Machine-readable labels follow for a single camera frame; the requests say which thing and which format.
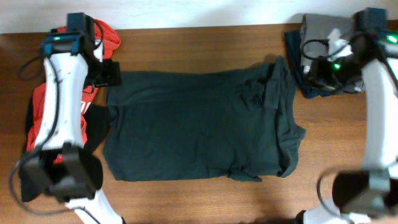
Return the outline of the black garment under pile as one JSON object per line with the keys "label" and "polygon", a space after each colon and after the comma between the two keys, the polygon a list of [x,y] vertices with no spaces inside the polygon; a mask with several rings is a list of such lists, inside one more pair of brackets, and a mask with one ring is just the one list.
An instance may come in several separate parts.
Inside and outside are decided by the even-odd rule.
{"label": "black garment under pile", "polygon": [[[30,135],[29,131],[31,131],[34,126],[33,113],[33,102],[32,99],[30,99],[25,118],[26,141],[25,146],[22,147],[22,155],[29,151],[27,143]],[[110,129],[111,116],[107,107],[90,105],[84,113],[83,119],[86,121],[86,130],[84,133],[88,138],[83,149],[92,154],[106,137]],[[23,202],[30,202],[41,194],[41,191],[34,186],[24,171],[19,172],[19,178],[21,180],[21,197]]]}

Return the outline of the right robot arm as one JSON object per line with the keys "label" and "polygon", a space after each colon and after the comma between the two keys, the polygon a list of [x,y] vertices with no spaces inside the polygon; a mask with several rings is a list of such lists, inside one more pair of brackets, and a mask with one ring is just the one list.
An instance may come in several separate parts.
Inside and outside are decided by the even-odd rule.
{"label": "right robot arm", "polygon": [[304,82],[332,95],[366,92],[367,137],[359,168],[331,168],[331,198],[297,215],[298,223],[369,223],[397,215],[397,32],[384,9],[366,8],[351,19],[304,14]]}

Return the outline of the grey folded garment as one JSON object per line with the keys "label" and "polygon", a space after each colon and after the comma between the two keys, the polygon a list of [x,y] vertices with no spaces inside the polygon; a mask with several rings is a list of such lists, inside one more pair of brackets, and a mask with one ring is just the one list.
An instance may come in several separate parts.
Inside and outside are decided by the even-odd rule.
{"label": "grey folded garment", "polygon": [[328,95],[359,93],[364,83],[359,70],[345,60],[352,55],[354,20],[304,14],[300,28],[303,82]]}

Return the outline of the navy folded garment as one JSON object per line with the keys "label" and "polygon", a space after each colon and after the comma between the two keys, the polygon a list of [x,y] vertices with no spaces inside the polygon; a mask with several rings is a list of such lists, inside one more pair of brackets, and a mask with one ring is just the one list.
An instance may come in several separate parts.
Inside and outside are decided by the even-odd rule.
{"label": "navy folded garment", "polygon": [[284,33],[284,42],[287,51],[287,57],[289,63],[292,67],[291,74],[298,86],[298,89],[302,92],[302,95],[307,99],[311,99],[317,96],[327,97],[331,96],[331,93],[327,91],[317,90],[306,84],[304,84],[304,73],[301,67],[301,53],[300,53],[300,43],[301,36],[299,30],[287,31]]}

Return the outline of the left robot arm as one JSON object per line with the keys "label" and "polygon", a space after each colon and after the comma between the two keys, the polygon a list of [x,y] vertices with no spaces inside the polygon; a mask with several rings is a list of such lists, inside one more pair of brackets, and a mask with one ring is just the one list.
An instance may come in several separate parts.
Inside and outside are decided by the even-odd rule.
{"label": "left robot arm", "polygon": [[75,212],[83,223],[124,223],[103,189],[100,160],[84,150],[81,100],[87,86],[121,84],[118,62],[103,59],[103,41],[95,38],[99,24],[83,12],[67,15],[66,31],[49,33],[40,47],[46,78],[43,118],[35,147],[22,156],[13,171],[23,171],[34,187],[65,205],[64,209],[35,211],[9,190],[21,208],[36,215]]}

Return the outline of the black t-shirt white letters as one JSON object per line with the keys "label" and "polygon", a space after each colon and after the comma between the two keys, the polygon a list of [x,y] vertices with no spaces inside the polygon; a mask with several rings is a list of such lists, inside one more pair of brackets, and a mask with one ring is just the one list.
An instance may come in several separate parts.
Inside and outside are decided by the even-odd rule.
{"label": "black t-shirt white letters", "polygon": [[108,90],[103,149],[116,180],[259,182],[297,167],[305,130],[294,120],[287,62],[217,73],[124,72]]}

